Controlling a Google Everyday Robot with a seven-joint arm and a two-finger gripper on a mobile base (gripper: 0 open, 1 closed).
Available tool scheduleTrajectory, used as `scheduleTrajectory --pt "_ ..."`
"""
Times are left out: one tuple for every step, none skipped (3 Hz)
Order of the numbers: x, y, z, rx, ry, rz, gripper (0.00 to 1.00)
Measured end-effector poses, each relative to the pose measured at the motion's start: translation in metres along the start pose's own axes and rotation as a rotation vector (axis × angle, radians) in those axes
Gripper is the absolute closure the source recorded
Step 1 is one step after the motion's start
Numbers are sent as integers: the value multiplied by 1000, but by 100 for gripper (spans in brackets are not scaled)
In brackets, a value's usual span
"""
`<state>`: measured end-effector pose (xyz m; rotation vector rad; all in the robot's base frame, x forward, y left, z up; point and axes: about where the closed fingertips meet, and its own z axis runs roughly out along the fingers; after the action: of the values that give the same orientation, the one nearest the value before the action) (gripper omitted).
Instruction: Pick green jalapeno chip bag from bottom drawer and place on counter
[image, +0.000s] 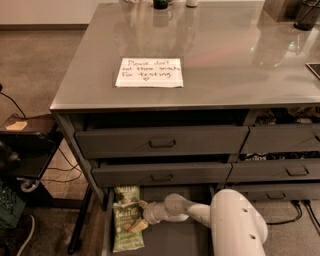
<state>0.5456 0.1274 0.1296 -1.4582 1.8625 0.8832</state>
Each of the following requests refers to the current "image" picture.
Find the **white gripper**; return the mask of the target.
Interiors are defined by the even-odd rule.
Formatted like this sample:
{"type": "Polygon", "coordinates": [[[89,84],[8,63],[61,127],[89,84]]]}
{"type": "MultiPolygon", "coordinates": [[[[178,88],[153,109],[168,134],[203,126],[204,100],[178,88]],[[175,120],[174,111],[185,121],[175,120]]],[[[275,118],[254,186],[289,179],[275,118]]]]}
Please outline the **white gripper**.
{"type": "Polygon", "coordinates": [[[156,218],[156,211],[158,210],[158,204],[156,202],[148,203],[144,200],[139,201],[140,207],[144,208],[143,210],[143,218],[138,219],[132,227],[129,228],[131,233],[138,233],[148,227],[148,224],[154,225],[160,222],[159,219],[156,218]]]}

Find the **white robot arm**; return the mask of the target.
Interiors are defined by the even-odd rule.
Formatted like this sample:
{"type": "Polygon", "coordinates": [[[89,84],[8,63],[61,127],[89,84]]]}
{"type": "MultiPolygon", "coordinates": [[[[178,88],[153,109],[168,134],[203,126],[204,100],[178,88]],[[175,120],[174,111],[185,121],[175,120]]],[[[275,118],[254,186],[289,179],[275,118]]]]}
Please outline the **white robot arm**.
{"type": "Polygon", "coordinates": [[[169,194],[162,202],[140,201],[143,209],[129,229],[138,233],[149,224],[161,221],[182,222],[191,217],[211,229],[214,256],[266,256],[263,244],[268,227],[256,208],[239,192],[223,189],[217,192],[210,205],[169,194]]]}

